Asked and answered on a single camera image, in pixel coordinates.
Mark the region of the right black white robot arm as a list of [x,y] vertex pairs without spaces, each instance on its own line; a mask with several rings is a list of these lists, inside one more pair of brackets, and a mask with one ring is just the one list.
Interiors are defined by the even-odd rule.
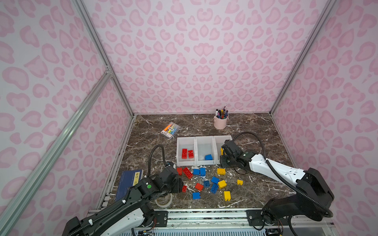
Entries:
[[260,220],[263,223],[272,225],[281,218],[297,215],[304,215],[314,221],[333,217],[330,206],[334,194],[318,170],[289,167],[266,158],[263,153],[243,151],[233,140],[226,140],[221,149],[222,167],[237,167],[262,174],[295,192],[289,197],[270,199],[261,210]]

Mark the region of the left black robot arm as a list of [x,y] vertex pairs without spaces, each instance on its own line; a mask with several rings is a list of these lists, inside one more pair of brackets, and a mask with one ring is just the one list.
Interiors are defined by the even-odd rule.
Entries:
[[170,193],[180,193],[183,186],[177,170],[167,166],[160,174],[141,179],[111,206],[82,220],[72,218],[62,235],[117,236],[141,225],[149,226],[155,218],[149,203]]

